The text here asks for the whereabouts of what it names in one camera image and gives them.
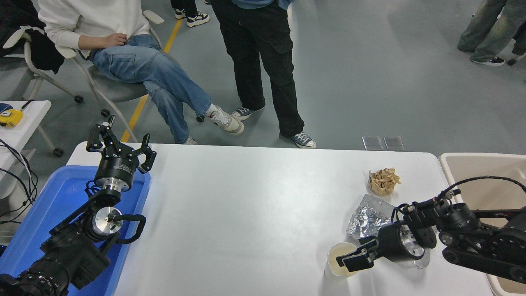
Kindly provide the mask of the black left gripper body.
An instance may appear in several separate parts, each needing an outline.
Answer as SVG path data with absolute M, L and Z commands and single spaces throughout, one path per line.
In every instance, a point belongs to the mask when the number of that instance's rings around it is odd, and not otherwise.
M 103 155 L 95 174 L 95 184 L 101 188 L 109 185 L 118 188 L 131 188 L 138 166 L 138 157 L 119 157 L 116 154 Z

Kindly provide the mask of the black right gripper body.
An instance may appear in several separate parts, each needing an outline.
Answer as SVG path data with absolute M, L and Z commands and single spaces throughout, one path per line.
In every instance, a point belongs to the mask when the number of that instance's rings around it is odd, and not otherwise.
M 409 251 L 400 238 L 398 227 L 389 225 L 379 230 L 376 257 L 385 257 L 391 262 L 411 261 Z

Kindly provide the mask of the person's right hand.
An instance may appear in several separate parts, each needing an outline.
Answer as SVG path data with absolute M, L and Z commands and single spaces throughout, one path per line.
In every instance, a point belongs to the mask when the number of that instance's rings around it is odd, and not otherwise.
M 107 37 L 100 39 L 100 48 L 109 48 L 113 46 L 123 46 L 127 41 L 126 34 L 115 32 Z

